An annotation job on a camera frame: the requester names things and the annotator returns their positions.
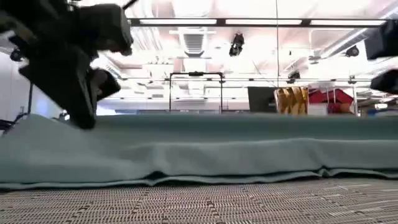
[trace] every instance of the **metal frame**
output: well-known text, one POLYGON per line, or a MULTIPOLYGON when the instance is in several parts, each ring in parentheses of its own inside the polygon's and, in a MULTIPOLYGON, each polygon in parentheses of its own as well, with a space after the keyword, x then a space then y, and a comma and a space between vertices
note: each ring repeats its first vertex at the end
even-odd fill
POLYGON ((132 27, 291 27, 291 28, 377 28, 383 22, 386 22, 390 19, 325 19, 325 18, 129 18, 129 23, 132 27), (175 21, 173 23, 144 23, 141 20, 145 21, 175 21), (178 23, 178 20, 184 21, 209 21, 215 20, 215 23, 199 23, 199 22, 181 22, 178 23), (227 20, 239 20, 242 21, 240 24, 228 24, 227 20), (299 24, 286 24, 282 21, 291 21, 291 20, 301 20, 299 24), (261 24, 250 24, 250 21, 264 21, 265 23, 261 24), (271 22, 270 24, 266 24, 266 21, 277 21, 271 22), (358 22, 358 21, 380 21, 380 24, 312 24, 312 21, 345 21, 345 22, 358 22))
MULTIPOLYGON (((188 75, 188 73, 179 73, 179 72, 173 72, 171 74, 182 74, 182 75, 188 75)), ((217 75, 219 73, 204 73, 210 74, 210 75, 217 75)), ((134 78, 134 77, 126 77, 122 78, 122 80, 136 80, 136 81, 153 81, 153 82, 164 82, 164 81, 169 81, 169 78, 134 78)), ((178 81, 190 81, 190 82, 203 82, 203 81, 221 81, 223 80, 224 82, 245 82, 245 81, 250 81, 250 82, 264 82, 264 81, 269 81, 269 82, 286 82, 289 81, 289 78, 201 78, 201 79, 187 79, 187 78, 179 78, 178 81)), ((295 82, 349 82, 349 81, 354 81, 354 82, 370 82, 372 79, 370 78, 300 78, 296 79, 295 82)))
POLYGON ((220 104, 221 104, 221 109, 220 112, 223 112, 223 82, 224 82, 224 74, 222 72, 172 72, 170 73, 170 78, 166 78, 165 81, 169 81, 169 112, 172 111, 172 78, 174 75, 188 75, 188 76, 195 76, 195 77, 201 77, 204 75, 218 75, 220 76, 220 104))

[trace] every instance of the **teal blanket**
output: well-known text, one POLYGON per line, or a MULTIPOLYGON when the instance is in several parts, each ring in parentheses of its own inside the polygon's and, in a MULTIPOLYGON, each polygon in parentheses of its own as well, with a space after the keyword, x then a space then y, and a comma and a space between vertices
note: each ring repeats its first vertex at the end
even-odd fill
POLYGON ((101 116, 95 130, 31 115, 0 138, 0 188, 398 178, 398 118, 101 116))

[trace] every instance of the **woven mat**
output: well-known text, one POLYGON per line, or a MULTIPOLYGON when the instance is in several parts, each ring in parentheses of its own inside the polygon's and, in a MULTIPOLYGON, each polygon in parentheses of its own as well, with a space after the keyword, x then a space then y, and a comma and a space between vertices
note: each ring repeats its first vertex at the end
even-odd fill
POLYGON ((398 223, 398 182, 16 191, 0 195, 0 223, 398 223))

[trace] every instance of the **red object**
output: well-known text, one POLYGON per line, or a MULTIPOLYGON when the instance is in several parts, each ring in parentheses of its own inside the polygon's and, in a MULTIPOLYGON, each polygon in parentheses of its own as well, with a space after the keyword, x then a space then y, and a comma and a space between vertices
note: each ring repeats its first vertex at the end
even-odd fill
POLYGON ((340 113, 340 112, 341 112, 341 103, 328 104, 328 113, 340 113))
POLYGON ((333 90, 322 93, 320 90, 314 91, 308 96, 308 102, 309 103, 334 103, 336 98, 336 103, 347 103, 351 104, 353 102, 353 98, 350 97, 348 94, 346 94, 343 90, 340 89, 335 89, 335 92, 333 93, 333 90))

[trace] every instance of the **ceiling light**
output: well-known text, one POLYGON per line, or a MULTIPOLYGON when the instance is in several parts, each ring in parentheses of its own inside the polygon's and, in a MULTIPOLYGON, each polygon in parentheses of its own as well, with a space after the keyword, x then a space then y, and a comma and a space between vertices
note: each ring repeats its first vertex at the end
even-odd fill
POLYGON ((386 109, 388 105, 386 103, 378 103, 374 105, 375 109, 386 109))
POLYGON ((229 25, 299 25, 301 19, 227 19, 229 25))
POLYGON ((216 31, 213 30, 206 30, 206 31, 199 31, 199 30, 170 30, 169 34, 216 34, 216 31))
POLYGON ((216 24, 216 19, 140 19, 141 24, 216 24))
POLYGON ((385 23, 385 20, 312 20, 311 25, 315 26, 379 26, 385 23))

